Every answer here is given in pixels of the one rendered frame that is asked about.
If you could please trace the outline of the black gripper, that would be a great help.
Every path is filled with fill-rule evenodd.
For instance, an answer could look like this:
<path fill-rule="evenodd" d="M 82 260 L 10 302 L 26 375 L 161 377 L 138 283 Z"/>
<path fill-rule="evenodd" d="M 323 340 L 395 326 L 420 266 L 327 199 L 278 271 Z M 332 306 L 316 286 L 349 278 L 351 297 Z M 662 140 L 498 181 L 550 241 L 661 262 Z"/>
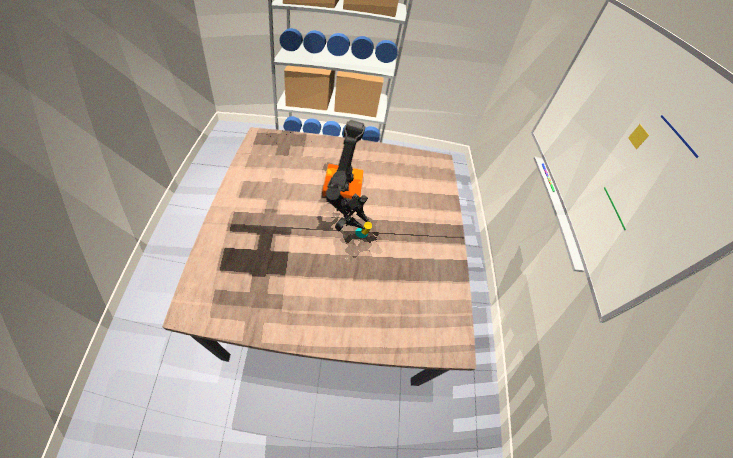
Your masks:
<path fill-rule="evenodd" d="M 342 202 L 343 202 L 344 204 L 345 204 L 345 203 L 347 202 L 347 200 L 346 200 L 347 198 L 346 198 L 346 197 L 345 197 L 345 198 L 344 198 L 344 197 L 342 197 L 342 198 L 341 198 L 341 199 L 340 199 L 340 200 L 339 200 L 339 201 L 337 202 L 337 204 L 335 205 L 335 208 L 336 208 L 336 210 L 337 210 L 337 211 L 340 211 L 340 212 L 341 212 L 341 213 L 342 213 L 342 214 L 344 215 L 344 218 L 342 217 L 342 218 L 341 218 L 341 219 L 340 219 L 340 220 L 339 220 L 339 221 L 338 221 L 338 222 L 336 223 L 336 225 L 335 225 L 335 229 L 336 229 L 336 230 L 337 230 L 338 232 L 339 232 L 339 231 L 340 231 L 340 230 L 341 230 L 341 229 L 343 228 L 343 225 L 344 225 L 344 224 L 346 224 L 346 226 L 347 226 L 347 225 L 350 225 L 350 226 L 355 226 L 355 227 L 358 227 L 358 228 L 361 228 L 361 229 L 365 229 L 365 227 L 364 227 L 363 225 L 361 225 L 361 224 L 360 224 L 360 223 L 359 223 L 358 221 L 356 221 L 356 220 L 354 219 L 354 217 L 352 217 L 352 218 L 351 218 L 351 216 L 353 215 L 353 213 L 354 213 L 354 212 L 357 212 L 357 214 L 356 214 L 357 216 L 359 216 L 359 217 L 360 217 L 361 219 L 363 219 L 363 220 L 364 220 L 365 222 L 369 222 L 368 218 L 366 217 L 366 215 L 365 215 L 365 213 L 364 213 L 364 211 L 363 211 L 363 207 L 364 207 L 364 204 L 365 204 L 365 202 L 367 201 L 368 197 L 367 197 L 367 196 L 365 196 L 365 195 L 362 195 L 362 196 L 361 196 L 360 198 L 361 198 L 361 199 L 359 200 L 360 204 L 359 204 L 359 205 L 357 205 L 357 206 L 356 206 L 356 207 L 355 207 L 355 208 L 354 208 L 353 210 L 350 210 L 350 211 L 348 212 L 348 214 L 350 213 L 349 215 L 348 215 L 348 214 L 347 214 L 347 213 L 346 213 L 346 212 L 345 212 L 345 211 L 343 210 L 343 208 L 341 207 L 341 205 L 342 205 L 341 203 L 342 203 Z"/>

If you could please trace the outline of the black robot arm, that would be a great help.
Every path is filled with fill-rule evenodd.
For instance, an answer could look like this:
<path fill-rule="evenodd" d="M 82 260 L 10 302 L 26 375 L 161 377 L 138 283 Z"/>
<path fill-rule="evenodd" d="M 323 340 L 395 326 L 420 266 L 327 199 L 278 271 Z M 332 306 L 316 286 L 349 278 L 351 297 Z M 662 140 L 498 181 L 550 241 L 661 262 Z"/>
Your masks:
<path fill-rule="evenodd" d="M 364 123 L 358 121 L 347 121 L 344 128 L 344 148 L 341 159 L 339 160 L 336 172 L 330 178 L 327 189 L 326 189 L 326 200 L 335 207 L 337 202 L 343 197 L 340 195 L 340 191 L 349 191 L 349 183 L 354 179 L 353 168 L 351 166 L 352 157 L 354 154 L 356 142 L 362 139 L 365 131 Z M 347 202 L 341 203 L 341 207 L 348 214 L 350 210 L 353 210 L 357 205 L 360 204 L 360 196 L 353 194 L 352 199 L 347 198 Z"/>

